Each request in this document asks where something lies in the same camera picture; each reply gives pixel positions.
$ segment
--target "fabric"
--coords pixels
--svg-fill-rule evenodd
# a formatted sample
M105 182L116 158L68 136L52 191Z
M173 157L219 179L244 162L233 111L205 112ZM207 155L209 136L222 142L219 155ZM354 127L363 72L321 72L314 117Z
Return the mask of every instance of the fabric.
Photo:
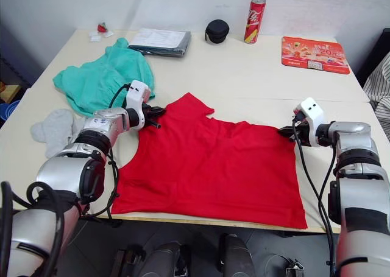
M31 126L32 139L46 143L45 156L53 157L73 142L84 125L84 118L75 119L69 110L52 111L43 122Z
M128 45L125 38L119 38L96 61L79 68L67 67L54 77L55 87L65 93L73 110L90 117L94 111L108 108L117 90L134 79L147 84L153 91L151 68L142 54L128 49ZM126 93L126 90L121 91L113 107L122 106Z
M390 52L367 78L363 90L390 141Z
M208 118L191 94L144 128L112 213L170 212L306 228L294 143L274 127Z

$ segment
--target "teal shirt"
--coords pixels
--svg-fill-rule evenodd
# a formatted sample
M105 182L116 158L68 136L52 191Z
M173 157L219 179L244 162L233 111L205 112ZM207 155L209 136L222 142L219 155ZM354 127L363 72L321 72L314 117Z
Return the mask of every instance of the teal shirt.
M119 38L105 54L81 67L69 66L53 78L55 87L62 90L73 110L85 116L108 108L117 90L134 79L147 84L154 96L153 73L141 53L128 49L125 38ZM113 107L121 107L126 98L124 89Z

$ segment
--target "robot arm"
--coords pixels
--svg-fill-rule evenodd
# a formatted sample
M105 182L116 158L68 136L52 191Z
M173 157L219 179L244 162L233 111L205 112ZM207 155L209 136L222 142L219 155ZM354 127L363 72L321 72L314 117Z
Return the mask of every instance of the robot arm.
M134 80L127 93L126 109L95 112L85 121L76 140L40 168L37 181L51 187L62 206L64 230L61 252L66 248L81 213L86 212L88 204L103 193L105 164L118 135L130 128L139 130L148 124L158 127L152 118L161 116L165 109L152 108L144 103L150 93L145 84ZM52 202L44 190L39 190L35 203L13 216L7 276L40 276L50 258L58 230Z
M328 214L341 225L336 275L386 276L390 271L390 185L381 167L371 127L361 122L324 124L318 104L308 98L294 110L297 135L305 146L336 148ZM280 129L294 139L291 127Z

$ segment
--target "striped cloth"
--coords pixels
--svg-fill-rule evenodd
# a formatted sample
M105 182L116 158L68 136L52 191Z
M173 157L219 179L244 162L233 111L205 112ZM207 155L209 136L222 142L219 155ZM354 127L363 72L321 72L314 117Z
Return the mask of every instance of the striped cloth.
M363 90L390 141L390 52L367 78Z

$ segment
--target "paper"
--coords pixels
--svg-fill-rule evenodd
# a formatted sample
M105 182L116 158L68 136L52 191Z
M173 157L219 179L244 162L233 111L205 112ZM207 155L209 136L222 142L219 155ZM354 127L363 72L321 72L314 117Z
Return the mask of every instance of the paper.
M88 34L90 37L93 37L95 35L99 35L99 32L97 30L94 30Z
M322 64L321 64L321 62L316 62L316 61L308 60L308 61L307 61L307 66L308 66L308 68L317 69L317 70L322 70Z
M178 47L183 40L185 32L173 32L171 30L140 29L133 38L131 44L134 46L147 47Z
M114 33L111 30L109 30L108 32L103 33L103 37L105 37L105 38L108 38L108 37L110 37L112 35L114 35Z
M101 41L102 40L102 36L101 35L93 35L93 36L90 37L90 40L92 42Z

